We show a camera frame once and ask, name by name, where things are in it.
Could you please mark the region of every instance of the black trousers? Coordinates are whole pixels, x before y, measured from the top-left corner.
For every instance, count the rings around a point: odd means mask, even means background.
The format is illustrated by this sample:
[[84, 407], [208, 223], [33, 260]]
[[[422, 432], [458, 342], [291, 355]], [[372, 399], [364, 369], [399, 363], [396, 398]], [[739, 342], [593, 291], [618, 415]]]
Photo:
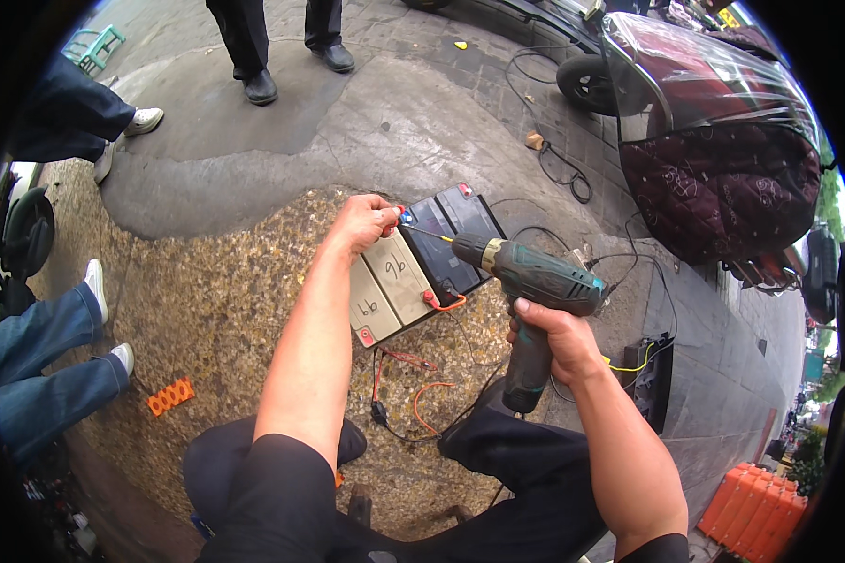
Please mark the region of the black trousers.
[[[263, 0], [206, 0], [223, 35], [236, 80], [260, 73], [269, 62]], [[341, 43], [341, 0], [307, 0], [304, 45], [321, 51]]]
[[134, 107], [60, 55], [23, 106], [8, 152], [25, 162], [97, 162], [106, 141], [118, 139], [134, 115]]
[[[224, 500], [252, 440], [251, 417], [212, 428], [188, 447], [185, 489], [211, 528], [219, 530], [225, 523]], [[371, 551], [387, 551], [399, 563], [567, 563], [584, 555], [607, 531], [592, 494], [584, 434], [485, 408], [440, 441], [439, 450], [470, 471], [498, 478], [515, 498], [414, 542], [392, 540], [338, 512], [327, 561], [367, 563]]]

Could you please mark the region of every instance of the leg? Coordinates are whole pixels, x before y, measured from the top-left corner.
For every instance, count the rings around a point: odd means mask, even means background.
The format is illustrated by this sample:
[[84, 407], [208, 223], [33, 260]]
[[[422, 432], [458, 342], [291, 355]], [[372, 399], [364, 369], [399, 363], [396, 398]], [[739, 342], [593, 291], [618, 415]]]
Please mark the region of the leg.
[[[184, 453], [184, 489], [201, 520], [220, 530], [228, 511], [229, 489], [238, 466], [253, 445], [257, 415], [214, 426], [195, 438]], [[366, 451], [366, 438], [348, 419], [341, 426], [338, 465], [353, 461]]]
[[341, 0], [307, 0], [304, 45], [322, 51], [341, 44]]
[[101, 325], [100, 304], [85, 282], [8, 317], [0, 323], [0, 388], [40, 376], [66, 350], [99, 341]]
[[17, 464], [104, 406], [129, 385], [118, 357], [107, 354], [50, 377], [29, 377], [0, 387], [0, 436]]
[[516, 498], [407, 546], [428, 561], [566, 561], [607, 531], [591, 490], [585, 435], [478, 409], [448, 439], [445, 456], [497, 477]]
[[115, 141], [131, 123], [135, 108], [99, 82], [85, 76], [66, 57], [58, 56], [35, 85], [23, 122], [51, 129], [78, 129]]
[[21, 122], [12, 132], [10, 154], [25, 162], [54, 162], [78, 157], [97, 162], [106, 141], [78, 129], [56, 129], [36, 123]]
[[235, 66], [236, 80], [248, 80], [266, 68], [269, 61], [269, 37], [263, 16], [262, 0], [206, 0], [229, 57]]

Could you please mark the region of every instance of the clear plastic cover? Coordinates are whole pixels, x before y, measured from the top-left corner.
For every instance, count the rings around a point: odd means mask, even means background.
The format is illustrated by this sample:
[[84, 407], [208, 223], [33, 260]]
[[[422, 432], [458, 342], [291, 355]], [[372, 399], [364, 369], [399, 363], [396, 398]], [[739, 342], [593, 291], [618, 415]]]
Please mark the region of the clear plastic cover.
[[603, 20], [620, 141], [716, 123], [789, 127], [819, 152], [810, 103], [789, 71], [719, 39], [639, 15]]

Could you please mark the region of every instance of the black battery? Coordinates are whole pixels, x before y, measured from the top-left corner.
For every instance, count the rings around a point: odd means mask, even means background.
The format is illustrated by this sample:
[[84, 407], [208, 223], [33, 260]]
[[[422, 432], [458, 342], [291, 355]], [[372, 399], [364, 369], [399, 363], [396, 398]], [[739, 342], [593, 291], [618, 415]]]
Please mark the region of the black battery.
[[[482, 196], [473, 193], [466, 182], [449, 187], [435, 196], [435, 202], [444, 212], [454, 232], [472, 232], [489, 239], [505, 239], [495, 217], [485, 206]], [[477, 268], [479, 277], [488, 279], [487, 272]]]
[[[458, 232], [506, 238], [482, 197], [473, 193], [466, 182], [411, 205], [401, 222], [451, 238]], [[456, 295], [465, 295], [489, 278], [484, 271], [454, 256], [449, 243], [413, 229], [401, 228], [401, 233], [441, 306], [454, 303]]]
[[[453, 238], [455, 234], [434, 197], [411, 205], [401, 222], [446, 237]], [[457, 295], [465, 294], [481, 283], [473, 266], [454, 256], [450, 243], [413, 229], [400, 227], [400, 230], [441, 306], [454, 303]]]

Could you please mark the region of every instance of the cordless drill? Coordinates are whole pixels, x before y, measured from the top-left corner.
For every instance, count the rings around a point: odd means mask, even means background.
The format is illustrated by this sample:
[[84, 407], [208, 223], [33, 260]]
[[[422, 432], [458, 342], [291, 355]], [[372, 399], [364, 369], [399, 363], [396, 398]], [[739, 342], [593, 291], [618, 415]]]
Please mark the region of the cordless drill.
[[514, 311], [514, 300], [525, 297], [550, 309], [586, 317], [601, 303], [604, 282], [580, 267], [519, 242], [462, 232], [454, 237], [451, 250], [457, 258], [501, 280], [509, 313], [520, 327], [502, 398], [509, 409], [532, 412], [551, 376], [553, 354], [547, 332], [522, 322]]

